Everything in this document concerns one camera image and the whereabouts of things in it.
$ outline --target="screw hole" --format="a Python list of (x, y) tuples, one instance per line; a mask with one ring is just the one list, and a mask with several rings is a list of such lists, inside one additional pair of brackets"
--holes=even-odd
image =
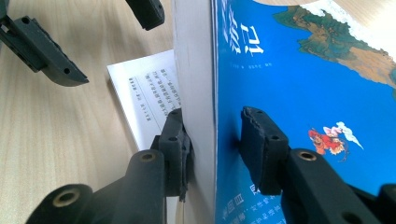
[(65, 207), (74, 203), (79, 198), (78, 189), (66, 189), (58, 194), (52, 201), (55, 207)]
[(298, 154), (298, 156), (299, 156), (301, 159), (305, 160), (305, 161), (315, 161), (315, 160), (317, 159), (317, 156), (315, 156), (314, 154), (312, 154), (312, 153), (310, 153), (310, 152), (305, 152), (305, 151), (300, 152), (300, 153)]
[(146, 153), (140, 157), (141, 161), (153, 161), (155, 159), (155, 155), (152, 153)]
[(22, 18), (22, 22), (25, 23), (25, 24), (29, 24), (30, 20), (27, 17), (23, 17)]
[(361, 224), (361, 219), (353, 213), (344, 212), (342, 214), (343, 219), (350, 224)]

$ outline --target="black plastic part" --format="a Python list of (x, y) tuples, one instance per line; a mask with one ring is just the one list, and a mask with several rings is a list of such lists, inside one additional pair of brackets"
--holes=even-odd
[(286, 172), (308, 215), (307, 223), (380, 223), (317, 152), (291, 150)]
[(140, 25), (151, 30), (165, 22), (165, 12), (159, 0), (126, 0)]
[(51, 81), (66, 87), (89, 82), (36, 20), (26, 16), (13, 21), (7, 14), (4, 15), (1, 7), (0, 23), (5, 29), (0, 29), (0, 39), (32, 71), (42, 70)]
[(245, 106), (241, 113), (242, 136), (239, 152), (256, 189), (265, 195), (279, 195), (278, 165), (289, 152), (289, 140), (268, 115)]
[(27, 224), (77, 224), (92, 197), (86, 185), (66, 185), (50, 193), (30, 215)]
[(166, 223), (164, 181), (161, 151), (150, 149), (134, 154), (111, 223)]
[(93, 195), (90, 204), (86, 207), (80, 224), (107, 224), (111, 223), (120, 197), (124, 177), (97, 190)]
[(180, 196), (184, 201), (187, 190), (186, 163), (191, 141), (183, 127), (181, 109), (169, 113), (159, 139), (159, 150), (165, 157), (166, 196)]
[(387, 184), (381, 187), (375, 201), (378, 217), (383, 223), (396, 223), (396, 185)]

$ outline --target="map illustration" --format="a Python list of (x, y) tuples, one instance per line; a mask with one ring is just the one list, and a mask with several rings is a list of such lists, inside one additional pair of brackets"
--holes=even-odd
[(298, 41), (301, 52), (340, 63), (364, 78), (396, 89), (396, 63), (392, 58), (384, 50), (373, 49), (357, 40), (349, 33), (349, 26), (335, 20), (331, 14), (320, 17), (297, 6), (288, 7), (274, 18), (283, 25), (312, 33), (308, 39)]

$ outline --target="book page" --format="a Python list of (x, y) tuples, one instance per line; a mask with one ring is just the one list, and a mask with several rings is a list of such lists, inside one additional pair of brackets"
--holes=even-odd
[(180, 108), (172, 50), (108, 67), (139, 150), (161, 134), (168, 113)]

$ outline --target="wooden table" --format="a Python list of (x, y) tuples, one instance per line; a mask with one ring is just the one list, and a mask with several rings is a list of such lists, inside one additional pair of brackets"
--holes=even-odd
[[(396, 39), (387, 28), (395, 21), (396, 1), (337, 2), (372, 31), (383, 32), (383, 41)], [(65, 184), (97, 190), (124, 175), (136, 146), (106, 66), (172, 48), (171, 4), (162, 3), (165, 25), (146, 32), (124, 0), (10, 1), (8, 15), (36, 18), (90, 83), (59, 86), (1, 48), (0, 223), (23, 223)]]

